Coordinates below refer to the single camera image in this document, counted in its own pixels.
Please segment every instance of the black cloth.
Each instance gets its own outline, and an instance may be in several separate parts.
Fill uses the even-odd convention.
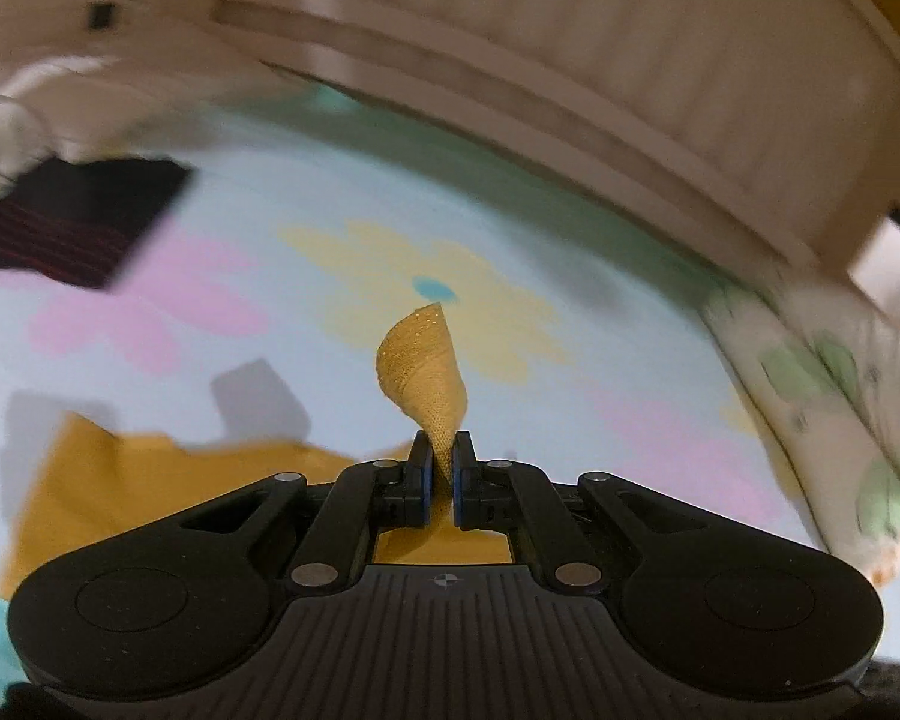
[[[0,720],[86,720],[50,693],[33,685],[20,683],[7,688],[0,707]]]
[[[0,200],[0,268],[106,287],[191,172],[137,158],[40,163]]]

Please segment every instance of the light blue bedsheet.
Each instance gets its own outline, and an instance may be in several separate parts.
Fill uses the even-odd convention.
[[[559,482],[605,469],[815,542],[698,320],[721,276],[621,215],[326,92],[134,142],[197,176],[121,289],[0,276],[0,564],[65,410],[185,445],[282,436],[367,459],[405,442],[374,350],[434,299],[481,457]],[[883,598],[880,654],[900,659],[900,583]],[[15,668],[0,633],[0,682]]]

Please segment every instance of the yellow flower print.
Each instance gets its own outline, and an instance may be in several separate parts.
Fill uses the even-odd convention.
[[[282,237],[346,285],[343,299],[331,296],[325,325],[351,346],[375,349],[394,322],[440,302],[458,357],[487,378],[519,384],[533,360],[564,360],[547,329],[557,319],[549,303],[456,242],[418,247],[371,221],[350,221],[342,235],[288,227]]]

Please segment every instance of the pink flower print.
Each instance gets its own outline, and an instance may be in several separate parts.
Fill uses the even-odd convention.
[[[778,497],[749,478],[737,437],[711,435],[667,403],[595,391],[593,406],[631,456],[614,473],[757,528],[780,514]]]
[[[180,366],[180,344],[166,317],[218,336],[266,329],[259,308],[213,281],[215,274],[251,265],[232,245],[164,225],[107,292],[26,271],[0,271],[0,285],[50,292],[29,324],[31,343],[47,355],[72,354],[105,340],[140,370],[165,375]]]

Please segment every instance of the yellow cloth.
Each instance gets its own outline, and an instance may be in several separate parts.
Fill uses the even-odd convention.
[[[424,565],[510,562],[499,533],[453,527],[450,449],[466,412],[466,389],[439,304],[386,335],[377,356],[381,389],[427,432],[437,456],[431,526],[384,533],[377,562]],[[386,456],[405,459],[409,445]],[[303,443],[257,442],[189,452],[166,436],[120,437],[68,415],[17,522],[0,576],[10,598],[54,557],[125,533],[280,471],[332,482],[353,460]]]
[[[386,334],[377,351],[380,389],[426,432],[434,447],[434,500],[430,525],[383,533],[374,559],[390,563],[510,562],[509,541],[499,533],[453,525],[450,450],[466,414],[466,388],[443,309],[418,309]]]
[[[10,598],[31,571],[74,549],[280,471],[298,471],[322,484],[351,463],[286,440],[188,452],[166,436],[114,436],[71,413],[17,522],[0,597]]]

